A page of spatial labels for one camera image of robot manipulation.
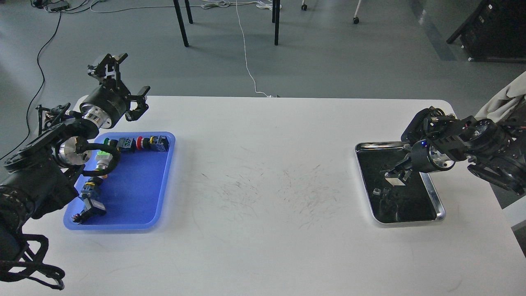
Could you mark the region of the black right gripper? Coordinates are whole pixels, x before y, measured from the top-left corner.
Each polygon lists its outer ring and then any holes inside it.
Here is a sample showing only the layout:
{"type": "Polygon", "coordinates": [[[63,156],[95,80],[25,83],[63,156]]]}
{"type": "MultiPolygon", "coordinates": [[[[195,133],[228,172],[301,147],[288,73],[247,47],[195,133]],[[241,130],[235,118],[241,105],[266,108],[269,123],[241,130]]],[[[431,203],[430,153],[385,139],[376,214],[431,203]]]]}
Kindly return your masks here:
{"type": "Polygon", "coordinates": [[[418,141],[410,151],[410,159],[403,159],[385,170],[380,171],[385,180],[393,187],[406,186],[414,171],[433,173],[453,168],[455,161],[426,141],[418,141]]]}

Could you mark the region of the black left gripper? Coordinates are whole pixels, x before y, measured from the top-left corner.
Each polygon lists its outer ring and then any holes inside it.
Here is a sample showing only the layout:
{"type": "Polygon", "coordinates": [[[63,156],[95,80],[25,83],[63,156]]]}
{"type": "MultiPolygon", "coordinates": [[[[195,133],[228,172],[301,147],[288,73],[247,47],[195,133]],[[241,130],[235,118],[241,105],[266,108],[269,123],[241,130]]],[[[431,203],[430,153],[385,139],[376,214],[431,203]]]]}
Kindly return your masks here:
{"type": "Polygon", "coordinates": [[[148,110],[146,103],[150,86],[144,86],[137,95],[128,94],[125,97],[118,95],[111,89],[120,88],[120,64],[128,58],[127,53],[119,55],[106,54],[96,65],[87,66],[87,74],[96,79],[100,85],[80,104],[81,117],[95,123],[98,128],[113,128],[125,115],[128,122],[139,120],[148,110]],[[131,103],[136,107],[130,109],[131,103]]]}

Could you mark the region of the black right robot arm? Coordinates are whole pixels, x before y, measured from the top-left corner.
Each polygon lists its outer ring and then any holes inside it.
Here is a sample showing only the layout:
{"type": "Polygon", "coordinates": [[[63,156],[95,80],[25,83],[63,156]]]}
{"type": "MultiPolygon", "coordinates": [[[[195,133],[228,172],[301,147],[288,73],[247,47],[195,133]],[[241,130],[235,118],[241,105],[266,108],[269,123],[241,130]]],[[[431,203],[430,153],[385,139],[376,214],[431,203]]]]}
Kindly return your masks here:
{"type": "Polygon", "coordinates": [[[517,195],[525,193],[525,122],[462,120],[428,107],[415,114],[401,135],[405,157],[381,174],[393,186],[405,186],[412,172],[447,171],[467,160],[468,170],[517,195]]]}

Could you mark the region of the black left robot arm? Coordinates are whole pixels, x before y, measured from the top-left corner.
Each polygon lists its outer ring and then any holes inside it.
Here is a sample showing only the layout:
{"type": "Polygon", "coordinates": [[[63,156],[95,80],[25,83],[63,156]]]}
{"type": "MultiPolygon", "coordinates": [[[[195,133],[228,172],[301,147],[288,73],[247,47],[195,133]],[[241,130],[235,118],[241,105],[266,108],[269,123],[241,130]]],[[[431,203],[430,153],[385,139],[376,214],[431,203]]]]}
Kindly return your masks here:
{"type": "Polygon", "coordinates": [[[125,117],[138,120],[148,109],[144,86],[132,95],[121,80],[120,64],[127,58],[106,54],[87,74],[99,85],[72,111],[70,104],[52,109],[39,106],[38,137],[4,163],[8,177],[1,183],[1,280],[30,279],[64,289],[64,270],[43,263],[49,242],[44,235],[23,234],[23,225],[64,208],[79,195],[79,176],[105,176],[120,161],[115,146],[91,143],[100,129],[112,129],[125,117]]]}

